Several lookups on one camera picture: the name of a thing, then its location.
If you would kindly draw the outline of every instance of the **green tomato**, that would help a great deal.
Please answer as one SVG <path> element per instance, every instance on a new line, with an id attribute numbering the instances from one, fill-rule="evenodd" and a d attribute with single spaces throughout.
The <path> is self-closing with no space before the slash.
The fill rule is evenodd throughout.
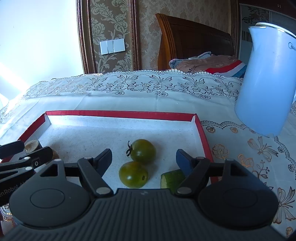
<path id="1" fill-rule="evenodd" d="M 143 187 L 148 177 L 148 171 L 139 162 L 127 162 L 119 169 L 120 181 L 129 188 Z"/>
<path id="2" fill-rule="evenodd" d="M 155 159 L 156 149 L 151 142 L 145 139 L 136 140 L 131 145 L 128 142 L 128 147 L 126 154 L 130 155 L 133 161 L 147 164 Z"/>

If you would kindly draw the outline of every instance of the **cucumber slice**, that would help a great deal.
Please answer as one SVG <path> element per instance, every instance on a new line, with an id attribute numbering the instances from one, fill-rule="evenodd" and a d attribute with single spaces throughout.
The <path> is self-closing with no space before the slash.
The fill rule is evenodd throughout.
<path id="1" fill-rule="evenodd" d="M 169 188 L 172 193 L 175 193 L 177 187 L 185 180 L 185 175 L 178 169 L 163 173 L 160 179 L 160 188 Z"/>

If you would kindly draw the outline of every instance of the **wallpaper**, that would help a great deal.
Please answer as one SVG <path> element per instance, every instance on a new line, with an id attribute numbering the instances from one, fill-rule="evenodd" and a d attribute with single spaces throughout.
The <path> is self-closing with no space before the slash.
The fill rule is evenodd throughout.
<path id="1" fill-rule="evenodd" d="M 228 32 L 228 0 L 139 0 L 142 69 L 157 69 L 161 30 L 156 13 Z"/>
<path id="2" fill-rule="evenodd" d="M 131 71 L 128 0 L 91 0 L 91 32 L 97 73 Z M 125 39 L 126 51 L 101 55 L 100 41 Z"/>

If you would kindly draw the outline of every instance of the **wooden door frame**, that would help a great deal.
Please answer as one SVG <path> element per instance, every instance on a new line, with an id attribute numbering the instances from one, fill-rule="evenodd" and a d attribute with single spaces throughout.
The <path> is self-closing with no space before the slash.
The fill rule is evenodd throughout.
<path id="1" fill-rule="evenodd" d="M 129 1 L 129 25 L 133 70 L 141 69 L 140 33 L 137 0 Z M 80 40 L 80 53 L 85 74 L 97 73 L 94 46 L 91 34 L 90 0 L 76 0 L 77 27 Z"/>
<path id="2" fill-rule="evenodd" d="M 230 0 L 230 11 L 231 11 L 231 37 L 234 45 L 234 52 L 238 58 L 239 54 L 239 4 L 238 0 Z"/>

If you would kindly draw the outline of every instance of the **embroidered butterfly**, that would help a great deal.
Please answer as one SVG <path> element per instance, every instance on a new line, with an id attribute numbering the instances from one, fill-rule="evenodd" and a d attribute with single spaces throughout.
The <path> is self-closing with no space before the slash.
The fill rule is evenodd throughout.
<path id="1" fill-rule="evenodd" d="M 273 150 L 273 149 L 271 149 L 270 147 L 271 146 L 268 146 L 267 144 L 263 144 L 263 140 L 262 140 L 262 137 L 258 137 L 258 142 L 259 142 L 259 145 L 260 146 L 258 146 L 257 145 L 257 143 L 256 143 L 256 141 L 254 140 L 254 139 L 249 139 L 248 140 L 248 144 L 249 144 L 249 146 L 252 148 L 252 149 L 254 149 L 254 150 L 257 150 L 258 152 L 257 152 L 257 154 L 258 155 L 263 155 L 263 157 L 267 160 L 267 161 L 271 161 L 271 159 L 272 159 L 272 156 L 271 156 L 271 154 L 273 154 L 273 155 L 275 155 L 275 156 L 277 156 L 278 157 L 278 153 L 275 151 L 275 150 Z"/>
<path id="2" fill-rule="evenodd" d="M 289 211 L 289 208 L 293 208 L 290 204 L 294 202 L 295 200 L 291 201 L 291 199 L 294 197 L 295 189 L 292 189 L 290 187 L 289 193 L 286 197 L 286 192 L 284 189 L 278 188 L 278 200 L 279 200 L 279 208 L 276 212 L 276 215 L 274 216 L 273 223 L 280 224 L 282 221 L 282 214 L 285 214 L 285 218 L 289 221 L 296 219 Z"/>

